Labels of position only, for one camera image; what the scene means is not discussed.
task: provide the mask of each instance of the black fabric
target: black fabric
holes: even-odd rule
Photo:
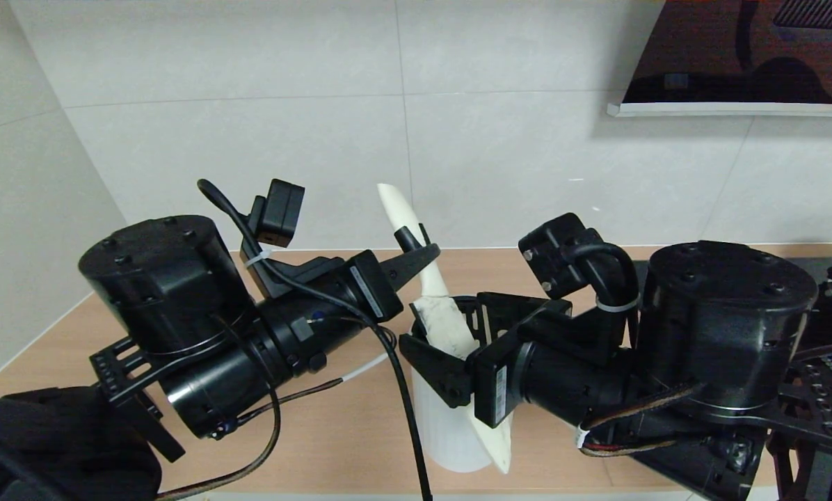
[[[80,499],[152,501],[161,467],[150,446],[95,388],[36,390],[0,399],[0,438],[31,468]],[[0,501],[38,501],[0,467]]]

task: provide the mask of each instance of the television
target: television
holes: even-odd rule
[[[616,117],[832,117],[832,0],[667,0]]]

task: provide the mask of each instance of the white cable tie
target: white cable tie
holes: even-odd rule
[[[385,361],[386,358],[388,358],[387,353],[383,353],[379,356],[376,356],[374,359],[370,360],[366,364],[361,365],[361,367],[358,367],[350,373],[343,375],[342,383],[345,383],[345,381],[358,377],[360,374],[369,371],[369,369],[374,368],[376,365],[380,365],[383,361]]]
[[[586,437],[589,435],[589,430],[584,430],[580,427],[581,425],[577,425],[577,434],[574,437],[574,443],[577,445],[577,448],[582,448],[582,444],[586,441]]]
[[[258,263],[258,261],[268,259],[271,256],[271,253],[272,250],[270,250],[270,248],[263,248],[261,250],[261,253],[258,253],[256,257],[252,257],[251,260],[246,261],[245,263],[243,263],[243,265],[248,269],[248,267],[251,267],[252,265]]]
[[[640,298],[641,295],[638,295],[635,299],[632,299],[632,301],[626,303],[625,305],[607,305],[599,301],[598,296],[596,296],[595,305],[598,307],[599,310],[607,311],[608,313],[623,313],[625,311],[629,311],[635,308],[635,305],[639,304]]]

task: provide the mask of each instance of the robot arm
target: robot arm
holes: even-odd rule
[[[288,244],[302,188],[273,183],[247,216],[212,184],[200,189],[242,232],[246,266],[265,299],[250,298],[216,226],[202,216],[145,221],[93,246],[79,270],[129,336],[91,356],[93,387],[0,399],[0,501],[169,501],[233,482],[273,450],[280,403],[341,381],[283,399],[276,389],[323,369],[364,327],[377,334],[398,378],[429,500],[394,336],[378,322],[403,310],[398,289],[438,247],[400,234],[407,251],[393,260],[366,250],[293,267],[271,260],[260,242]],[[400,338],[401,354],[449,406],[474,396],[476,418],[493,427],[533,403],[575,426],[587,456],[629,454],[723,501],[746,498],[768,446],[782,498],[832,499],[832,346],[822,340],[832,333],[832,273],[816,286],[791,263],[743,245],[679,244],[651,257],[639,304],[632,260],[573,214],[518,247],[548,299],[457,298],[482,345],[466,360],[428,345],[418,321]],[[597,307],[575,316],[562,298],[586,286]],[[625,330],[630,348],[621,346]],[[152,384],[201,438],[220,440],[273,410],[270,441],[238,472],[158,495],[151,446],[169,461],[184,450],[159,422],[146,393]],[[264,396],[269,404],[249,410]]]
[[[382,262],[365,250],[349,260],[289,266],[271,260],[260,243],[289,243],[304,188],[274,180],[269,196],[256,197],[244,216],[212,183],[199,185],[242,232],[247,269],[265,299],[250,298],[214,222],[203,216],[143,221],[89,248],[79,270],[129,337],[91,356],[94,387],[0,399],[0,501],[169,501],[240,479],[273,450],[280,403],[344,379],[284,399],[276,389],[323,369],[334,349],[365,328],[380,338],[396,372],[429,498],[397,340],[378,323],[403,311],[397,291],[440,254],[438,245]],[[155,383],[200,438],[220,440],[273,409],[264,452],[231,475],[157,495],[161,469],[150,446],[171,462],[184,450],[146,393]],[[269,404],[246,412],[265,396]]]
[[[464,361],[425,343],[419,326],[400,339],[447,405],[474,395],[489,426],[522,402],[543,407],[575,426],[587,456],[629,454],[722,501],[746,498],[768,444],[782,498],[832,499],[832,371],[794,357],[832,299],[804,270],[744,245],[673,245],[651,257],[639,305],[632,261],[573,214],[518,248],[549,301],[458,298],[467,315],[486,310],[474,335],[487,340]],[[597,307],[574,316],[562,297],[586,285]],[[803,451],[796,479],[790,448]]]

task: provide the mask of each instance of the screw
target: screw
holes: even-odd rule
[[[781,294],[781,293],[783,293],[785,290],[786,290],[786,287],[785,287],[784,285],[781,285],[780,283],[777,283],[777,282],[772,282],[772,283],[770,283],[770,284],[769,284],[768,286],[766,286],[766,288],[764,289],[764,291],[765,291],[765,293],[766,293],[766,294],[771,294],[771,295],[773,295],[773,296],[774,296],[774,295]]]

